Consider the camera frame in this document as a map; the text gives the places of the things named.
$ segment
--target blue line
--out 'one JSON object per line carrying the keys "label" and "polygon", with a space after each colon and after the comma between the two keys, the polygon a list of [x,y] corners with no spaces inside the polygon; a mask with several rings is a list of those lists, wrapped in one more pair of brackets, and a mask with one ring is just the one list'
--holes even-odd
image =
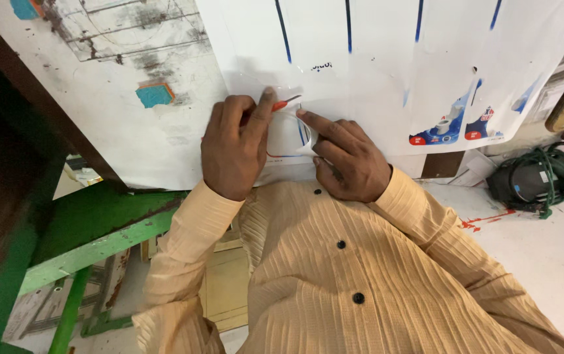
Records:
{"label": "blue line", "polygon": [[494,25],[496,24],[496,16],[498,16],[498,9],[500,9],[500,2],[501,2],[501,0],[498,0],[498,3],[496,3],[496,10],[494,10],[494,17],[492,17],[492,23],[490,24],[490,30],[493,30]]}
{"label": "blue line", "polygon": [[348,52],[352,53],[352,21],[350,20],[350,0],[346,0],[346,14],[348,15]]}
{"label": "blue line", "polygon": [[284,19],[282,18],[282,10],[280,10],[280,3],[276,0],[276,8],[278,9],[278,17],[280,19],[280,26],[282,27],[282,36],[284,36],[284,45],[286,45],[286,57],[288,62],[291,62],[291,50],[288,48],[288,39],[286,38],[286,28],[284,27]]}
{"label": "blue line", "polygon": [[420,0],[420,8],[417,10],[417,28],[415,29],[415,43],[420,40],[420,27],[422,26],[422,7],[424,0]]}
{"label": "blue line", "polygon": [[297,129],[300,130],[300,138],[302,138],[302,146],[304,146],[304,135],[302,134],[302,125],[299,120],[297,121]]}

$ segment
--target white paper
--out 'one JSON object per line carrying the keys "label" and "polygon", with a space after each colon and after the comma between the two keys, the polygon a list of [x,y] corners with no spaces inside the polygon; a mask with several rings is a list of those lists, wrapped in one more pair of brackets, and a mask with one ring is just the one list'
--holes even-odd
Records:
{"label": "white paper", "polygon": [[351,0],[350,33],[344,1],[197,3],[231,94],[301,91],[302,108],[356,120],[388,156],[511,139],[564,54],[561,0]]}

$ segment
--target beige striped shirt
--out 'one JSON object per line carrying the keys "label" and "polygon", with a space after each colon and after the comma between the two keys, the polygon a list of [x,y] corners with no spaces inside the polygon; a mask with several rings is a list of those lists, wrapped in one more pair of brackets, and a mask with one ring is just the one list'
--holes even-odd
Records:
{"label": "beige striped shirt", "polygon": [[564,353],[564,337],[454,210],[397,169],[371,204],[336,200],[317,181],[233,202],[201,181],[160,242],[133,317],[145,353],[225,352],[197,294],[239,210],[253,272],[240,353]]}

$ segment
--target left hand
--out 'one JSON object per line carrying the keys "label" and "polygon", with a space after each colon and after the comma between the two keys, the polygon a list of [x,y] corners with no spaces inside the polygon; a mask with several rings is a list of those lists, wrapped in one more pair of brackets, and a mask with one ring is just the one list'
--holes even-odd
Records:
{"label": "left hand", "polygon": [[[203,181],[221,197],[245,200],[262,172],[276,102],[275,91],[266,88],[258,105],[250,96],[228,96],[214,104],[201,142],[201,165]],[[241,127],[243,118],[247,124]]]}

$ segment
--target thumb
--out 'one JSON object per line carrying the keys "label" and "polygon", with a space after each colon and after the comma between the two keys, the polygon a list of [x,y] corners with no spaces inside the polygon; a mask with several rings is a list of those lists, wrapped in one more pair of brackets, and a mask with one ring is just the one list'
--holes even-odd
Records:
{"label": "thumb", "polygon": [[313,163],[317,169],[317,181],[335,198],[343,199],[343,184],[337,180],[332,167],[323,157],[313,157]]}
{"label": "thumb", "polygon": [[260,97],[260,102],[249,116],[247,127],[243,133],[245,141],[252,144],[259,144],[262,134],[269,129],[271,121],[271,109],[278,100],[276,92],[271,87],[267,87]]}

